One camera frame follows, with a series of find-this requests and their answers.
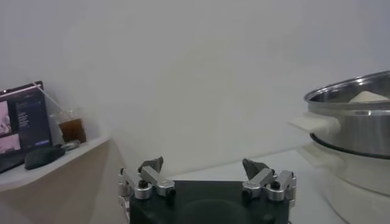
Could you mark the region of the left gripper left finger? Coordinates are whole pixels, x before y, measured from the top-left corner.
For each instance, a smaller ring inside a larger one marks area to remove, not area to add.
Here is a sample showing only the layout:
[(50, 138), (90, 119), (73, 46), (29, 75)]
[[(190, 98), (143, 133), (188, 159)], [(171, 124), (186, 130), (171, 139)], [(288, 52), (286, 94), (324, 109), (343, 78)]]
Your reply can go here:
[(167, 200), (176, 196), (175, 182), (160, 174), (164, 159), (162, 156), (144, 161), (137, 170), (122, 167), (118, 174), (118, 196), (128, 200), (148, 200), (153, 191)]

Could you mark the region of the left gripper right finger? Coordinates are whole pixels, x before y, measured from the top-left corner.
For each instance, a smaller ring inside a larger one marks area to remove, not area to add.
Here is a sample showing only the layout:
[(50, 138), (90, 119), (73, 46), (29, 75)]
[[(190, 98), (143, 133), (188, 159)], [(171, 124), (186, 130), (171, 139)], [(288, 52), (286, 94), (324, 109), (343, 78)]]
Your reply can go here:
[(287, 200), (296, 202), (297, 177), (288, 170), (276, 173), (265, 163), (243, 159), (242, 165), (248, 177), (243, 182), (242, 198), (245, 202), (260, 198), (265, 194), (270, 201), (281, 202)]

